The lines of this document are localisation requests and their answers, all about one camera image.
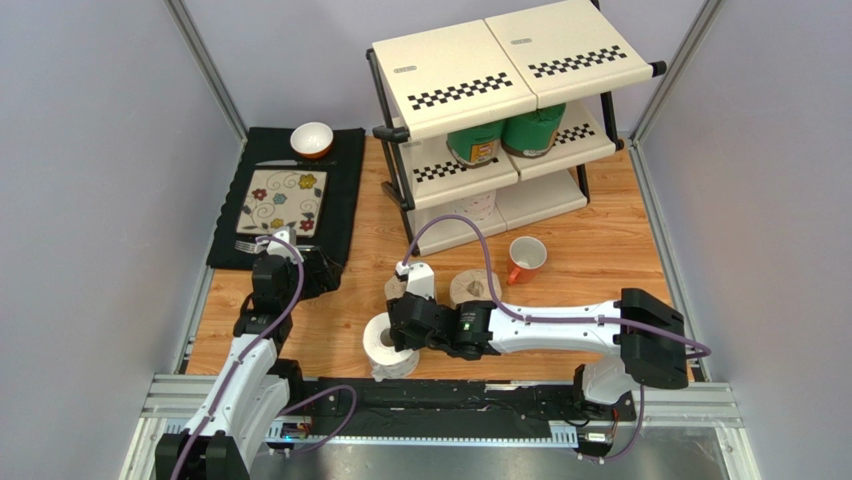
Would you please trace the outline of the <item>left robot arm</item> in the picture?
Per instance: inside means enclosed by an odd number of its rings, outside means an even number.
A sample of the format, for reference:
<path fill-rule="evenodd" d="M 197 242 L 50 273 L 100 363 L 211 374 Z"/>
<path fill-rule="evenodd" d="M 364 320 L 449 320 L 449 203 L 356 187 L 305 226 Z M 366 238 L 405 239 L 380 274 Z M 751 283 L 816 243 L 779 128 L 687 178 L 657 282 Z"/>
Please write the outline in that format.
<path fill-rule="evenodd" d="M 299 363 L 279 355 L 293 307 L 340 286 L 342 266 L 318 246 L 276 244 L 252 267 L 225 366 L 201 406 L 155 448 L 158 479 L 247 479 L 273 420 L 303 394 Z"/>

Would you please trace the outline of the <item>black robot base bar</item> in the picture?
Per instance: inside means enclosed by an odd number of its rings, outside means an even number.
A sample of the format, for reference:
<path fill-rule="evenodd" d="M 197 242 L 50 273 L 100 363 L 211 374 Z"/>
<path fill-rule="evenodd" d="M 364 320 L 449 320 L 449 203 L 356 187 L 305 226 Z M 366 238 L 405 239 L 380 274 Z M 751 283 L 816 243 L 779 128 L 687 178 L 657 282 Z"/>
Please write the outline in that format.
<path fill-rule="evenodd" d="M 295 383 L 290 402 L 301 400 L 296 416 L 316 435 L 534 439 L 549 436 L 552 421 L 609 428 L 637 417 L 630 393 L 613 406 L 582 403 L 565 383 L 319 378 Z"/>

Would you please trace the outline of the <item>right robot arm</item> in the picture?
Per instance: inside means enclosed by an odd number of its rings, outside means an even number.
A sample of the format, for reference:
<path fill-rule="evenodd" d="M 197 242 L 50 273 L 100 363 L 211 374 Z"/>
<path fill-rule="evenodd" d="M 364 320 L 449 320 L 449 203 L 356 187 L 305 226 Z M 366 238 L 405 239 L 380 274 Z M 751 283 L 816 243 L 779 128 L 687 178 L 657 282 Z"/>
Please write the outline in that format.
<path fill-rule="evenodd" d="M 575 397 L 615 404 L 641 386 L 689 384 L 684 318 L 650 293 L 624 288 L 620 298 L 580 307 L 522 307 L 491 300 L 451 308 L 412 293 L 387 303 L 390 337 L 399 351 L 428 348 L 477 361 L 527 350 L 599 355 L 578 367 Z"/>

